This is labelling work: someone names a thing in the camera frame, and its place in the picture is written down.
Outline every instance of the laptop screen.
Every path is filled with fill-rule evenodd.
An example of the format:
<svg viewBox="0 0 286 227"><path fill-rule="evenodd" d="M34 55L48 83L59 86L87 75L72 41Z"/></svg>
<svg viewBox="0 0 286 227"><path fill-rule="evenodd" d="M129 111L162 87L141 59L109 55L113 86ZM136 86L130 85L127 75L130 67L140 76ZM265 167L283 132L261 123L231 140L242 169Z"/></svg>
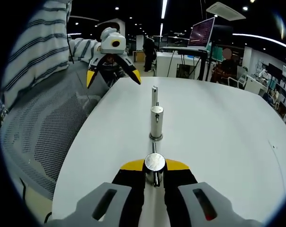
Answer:
<svg viewBox="0 0 286 227"><path fill-rule="evenodd" d="M214 22L215 20L213 17L193 25L188 46L206 48L210 40Z"/></svg>

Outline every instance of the mesh chair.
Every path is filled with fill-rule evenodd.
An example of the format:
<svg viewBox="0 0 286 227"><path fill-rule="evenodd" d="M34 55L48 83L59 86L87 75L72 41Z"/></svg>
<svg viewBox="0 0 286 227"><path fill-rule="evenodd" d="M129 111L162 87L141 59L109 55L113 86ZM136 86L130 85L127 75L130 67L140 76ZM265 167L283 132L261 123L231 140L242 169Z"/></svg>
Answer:
<svg viewBox="0 0 286 227"><path fill-rule="evenodd" d="M247 72L246 70L238 66L237 68L237 77L236 79L229 77L228 78L228 86L237 87L240 89L244 89L247 81Z"/></svg>
<svg viewBox="0 0 286 227"><path fill-rule="evenodd" d="M0 129L7 166L51 200L74 138L108 91L100 75L87 90L86 71L85 63L75 62L36 85L18 100Z"/></svg>

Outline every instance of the desk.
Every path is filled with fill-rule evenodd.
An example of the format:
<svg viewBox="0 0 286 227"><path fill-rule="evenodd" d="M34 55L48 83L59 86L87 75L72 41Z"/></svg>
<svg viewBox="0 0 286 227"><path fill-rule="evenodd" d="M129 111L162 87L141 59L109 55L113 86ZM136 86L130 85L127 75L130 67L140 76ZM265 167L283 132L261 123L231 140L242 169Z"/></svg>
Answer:
<svg viewBox="0 0 286 227"><path fill-rule="evenodd" d="M153 85L164 107L164 137L157 151L188 165L198 182L227 197L243 218L264 222L271 217L286 194L286 126L276 112L260 96L233 87L143 77L140 86L119 79L87 118L61 168L53 218L67 217L82 197L112 182L123 164L152 152ZM166 209L161 212L157 215L166 217ZM141 218L153 220L144 212ZM140 227L167 227L165 221L140 220Z"/></svg>
<svg viewBox="0 0 286 227"><path fill-rule="evenodd" d="M251 76L247 76L247 82L244 90L263 96L267 92L268 88Z"/></svg>
<svg viewBox="0 0 286 227"><path fill-rule="evenodd" d="M172 77L175 78L176 74L177 74L177 67L178 64L183 64L182 60L181 60L181 55L178 55L177 52L174 53L172 59L172 53L168 53L168 52L157 52L157 72L156 72L156 76L157 77ZM196 57L195 60L193 58L189 58L188 56L184 56L185 59L185 65L194 65L194 61L195 61L195 65L197 64L199 58ZM205 65L205 71L204 71L204 76L203 76L203 80L205 80L206 78L206 74L207 74L207 66L208 63L206 63ZM214 64L211 63L211 68L208 74L208 80L210 80L211 78L211 74L212 71L211 69L213 68ZM189 77L190 79L197 79L199 76L199 72L200 72L200 67L201 67L201 61L199 62L199 64L196 67L195 70L195 77L193 76L194 73L192 73L192 75Z"/></svg>

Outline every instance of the white robot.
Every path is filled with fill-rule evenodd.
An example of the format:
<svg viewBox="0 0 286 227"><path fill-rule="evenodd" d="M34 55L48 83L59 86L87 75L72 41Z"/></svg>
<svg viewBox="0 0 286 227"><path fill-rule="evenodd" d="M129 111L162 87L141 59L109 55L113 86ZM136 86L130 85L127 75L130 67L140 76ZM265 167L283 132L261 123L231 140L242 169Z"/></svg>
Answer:
<svg viewBox="0 0 286 227"><path fill-rule="evenodd" d="M86 86L89 88L97 75L98 69L111 57L122 67L126 74L137 84L141 84L139 71L134 67L133 62L126 54L126 39L115 28L108 27L101 34L101 43L94 47L94 56L90 60L87 72Z"/></svg>

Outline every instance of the laptop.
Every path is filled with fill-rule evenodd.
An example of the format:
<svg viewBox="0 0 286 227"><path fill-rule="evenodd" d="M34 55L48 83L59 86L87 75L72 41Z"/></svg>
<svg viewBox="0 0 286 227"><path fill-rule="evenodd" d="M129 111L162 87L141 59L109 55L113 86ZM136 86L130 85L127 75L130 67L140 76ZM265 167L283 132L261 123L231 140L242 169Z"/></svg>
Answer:
<svg viewBox="0 0 286 227"><path fill-rule="evenodd" d="M201 21L192 26L190 38L187 47L166 46L162 50L172 51L206 51L213 32L215 17Z"/></svg>

